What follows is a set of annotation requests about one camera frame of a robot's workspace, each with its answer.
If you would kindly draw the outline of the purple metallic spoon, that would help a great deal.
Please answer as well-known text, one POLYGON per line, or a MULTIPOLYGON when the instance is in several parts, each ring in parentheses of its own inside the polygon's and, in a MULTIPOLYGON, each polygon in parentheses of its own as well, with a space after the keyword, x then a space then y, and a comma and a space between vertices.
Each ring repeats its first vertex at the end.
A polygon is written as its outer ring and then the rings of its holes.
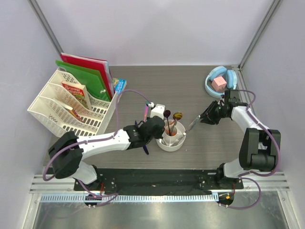
POLYGON ((169 123, 169 117, 171 115, 171 111, 170 110, 165 110, 163 113, 163 116, 166 118, 167 120, 167 126, 168 126, 168 134, 169 136, 172 136, 171 131, 170 131, 170 123, 169 123))

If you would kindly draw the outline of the white round divided container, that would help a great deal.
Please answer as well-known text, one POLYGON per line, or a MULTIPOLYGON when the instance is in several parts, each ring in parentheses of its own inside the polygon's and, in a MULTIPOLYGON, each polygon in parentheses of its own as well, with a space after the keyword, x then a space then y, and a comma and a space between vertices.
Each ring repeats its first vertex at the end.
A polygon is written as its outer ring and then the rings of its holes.
POLYGON ((183 136, 183 133, 185 131, 185 127, 183 126, 183 124, 181 122, 177 122, 176 126, 177 128, 177 134, 175 136, 168 136, 165 134, 163 134, 163 139, 156 139, 156 143, 157 145, 164 151, 167 152, 174 152, 177 151, 178 149, 180 149, 184 143, 184 140, 186 138, 186 136, 183 136), (172 146, 172 144, 177 140, 183 138, 183 140, 176 146, 172 146))

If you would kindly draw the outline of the blue metallic knife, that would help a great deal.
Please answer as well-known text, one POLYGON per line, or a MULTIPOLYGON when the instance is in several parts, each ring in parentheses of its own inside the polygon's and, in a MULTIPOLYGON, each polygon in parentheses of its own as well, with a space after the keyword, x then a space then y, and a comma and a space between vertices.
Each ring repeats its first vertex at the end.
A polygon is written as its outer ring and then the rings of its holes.
POLYGON ((146 153, 146 155, 149 155, 149 151, 148 151, 146 145, 143 146, 143 150, 144 150, 144 152, 146 153))

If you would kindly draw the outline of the gold spoon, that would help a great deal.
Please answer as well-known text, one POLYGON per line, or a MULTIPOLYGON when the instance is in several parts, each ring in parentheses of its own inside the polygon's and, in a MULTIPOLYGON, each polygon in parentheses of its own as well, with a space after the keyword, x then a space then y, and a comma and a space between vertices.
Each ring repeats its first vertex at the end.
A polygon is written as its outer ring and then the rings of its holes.
POLYGON ((171 128, 170 129, 173 129, 176 126, 177 122, 182 119, 182 117, 183 117, 182 112, 174 113, 173 114, 173 122, 171 123, 171 128))

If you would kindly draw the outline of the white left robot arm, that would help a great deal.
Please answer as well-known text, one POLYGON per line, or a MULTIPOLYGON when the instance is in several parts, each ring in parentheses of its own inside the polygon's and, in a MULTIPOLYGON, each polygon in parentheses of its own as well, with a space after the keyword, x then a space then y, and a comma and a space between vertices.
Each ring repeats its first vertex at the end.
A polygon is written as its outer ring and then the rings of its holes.
POLYGON ((85 159, 111 151, 142 148, 151 140, 162 138, 164 127, 165 121, 154 116, 146 122, 141 121, 103 135, 77 137, 73 131, 66 132, 48 151, 48 166, 52 166, 53 176, 44 180, 72 177, 90 190, 97 190, 102 179, 93 165, 84 162, 85 159))

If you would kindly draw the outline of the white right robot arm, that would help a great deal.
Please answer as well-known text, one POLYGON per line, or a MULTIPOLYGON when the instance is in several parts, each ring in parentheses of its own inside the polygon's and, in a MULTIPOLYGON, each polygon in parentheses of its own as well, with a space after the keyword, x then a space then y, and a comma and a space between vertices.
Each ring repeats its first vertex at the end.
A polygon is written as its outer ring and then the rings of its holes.
POLYGON ((216 170, 214 180, 220 188, 227 188, 249 174, 272 176, 281 162, 280 132, 262 124, 253 114, 251 105, 241 101, 239 92, 226 90, 220 101, 213 101, 200 114, 201 122, 209 125, 217 125, 221 119, 230 118, 244 132, 238 158, 220 164, 216 170))

